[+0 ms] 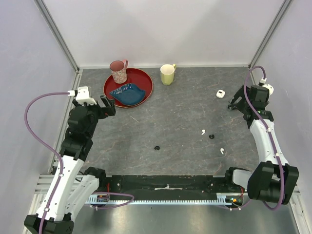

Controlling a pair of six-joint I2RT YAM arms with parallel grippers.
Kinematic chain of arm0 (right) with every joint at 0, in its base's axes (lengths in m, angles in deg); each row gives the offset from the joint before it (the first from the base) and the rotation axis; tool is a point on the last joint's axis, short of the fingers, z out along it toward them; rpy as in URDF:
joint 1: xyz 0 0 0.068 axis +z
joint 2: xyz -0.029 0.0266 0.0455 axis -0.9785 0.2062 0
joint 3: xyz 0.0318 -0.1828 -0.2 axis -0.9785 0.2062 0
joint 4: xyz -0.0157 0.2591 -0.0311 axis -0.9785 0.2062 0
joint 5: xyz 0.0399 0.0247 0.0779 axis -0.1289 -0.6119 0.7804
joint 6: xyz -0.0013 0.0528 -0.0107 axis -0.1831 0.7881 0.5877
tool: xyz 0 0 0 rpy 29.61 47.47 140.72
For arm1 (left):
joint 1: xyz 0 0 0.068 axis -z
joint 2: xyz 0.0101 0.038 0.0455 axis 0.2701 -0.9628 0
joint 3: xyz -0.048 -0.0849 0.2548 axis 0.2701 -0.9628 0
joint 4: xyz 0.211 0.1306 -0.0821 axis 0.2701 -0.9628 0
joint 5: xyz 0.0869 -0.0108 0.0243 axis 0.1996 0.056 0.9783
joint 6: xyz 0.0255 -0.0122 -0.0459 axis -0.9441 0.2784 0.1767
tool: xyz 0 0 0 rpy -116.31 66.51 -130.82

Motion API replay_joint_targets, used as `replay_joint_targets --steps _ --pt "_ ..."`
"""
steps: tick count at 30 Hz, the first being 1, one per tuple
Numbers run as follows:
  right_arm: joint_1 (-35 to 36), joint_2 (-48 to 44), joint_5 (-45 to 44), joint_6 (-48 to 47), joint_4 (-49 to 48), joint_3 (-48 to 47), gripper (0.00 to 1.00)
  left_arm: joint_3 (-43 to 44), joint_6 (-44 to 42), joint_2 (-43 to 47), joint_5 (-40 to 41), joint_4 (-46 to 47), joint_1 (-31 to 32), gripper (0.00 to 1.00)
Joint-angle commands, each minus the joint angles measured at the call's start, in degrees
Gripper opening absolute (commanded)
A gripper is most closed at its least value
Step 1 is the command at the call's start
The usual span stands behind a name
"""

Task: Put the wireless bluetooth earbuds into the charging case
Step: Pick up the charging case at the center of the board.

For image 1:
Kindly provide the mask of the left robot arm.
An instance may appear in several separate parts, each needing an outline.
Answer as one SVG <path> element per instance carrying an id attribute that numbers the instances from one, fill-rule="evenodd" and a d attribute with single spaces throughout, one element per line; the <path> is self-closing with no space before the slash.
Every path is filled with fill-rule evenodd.
<path id="1" fill-rule="evenodd" d="M 76 177 L 93 145 L 92 137 L 100 119 L 116 114 L 115 101 L 101 95 L 104 107 L 93 98 L 73 99 L 68 128 L 61 144 L 58 166 L 44 201 L 35 214 L 26 216 L 24 225 L 32 234 L 70 234 L 74 221 L 89 196 L 107 186 L 105 171 L 89 168 L 73 189 Z"/>

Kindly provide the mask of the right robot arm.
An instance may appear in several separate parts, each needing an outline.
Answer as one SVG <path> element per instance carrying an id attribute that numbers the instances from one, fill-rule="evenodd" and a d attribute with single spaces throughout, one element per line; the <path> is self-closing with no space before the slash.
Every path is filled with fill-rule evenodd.
<path id="1" fill-rule="evenodd" d="M 247 190 L 250 199 L 286 205 L 296 186 L 299 171 L 285 159 L 278 144 L 273 115 L 265 109 L 269 95 L 269 89 L 264 86 L 241 86 L 230 101 L 228 109 L 243 114 L 254 137 L 259 165 L 254 172 L 230 167 L 223 186 L 229 192 L 241 186 Z"/>

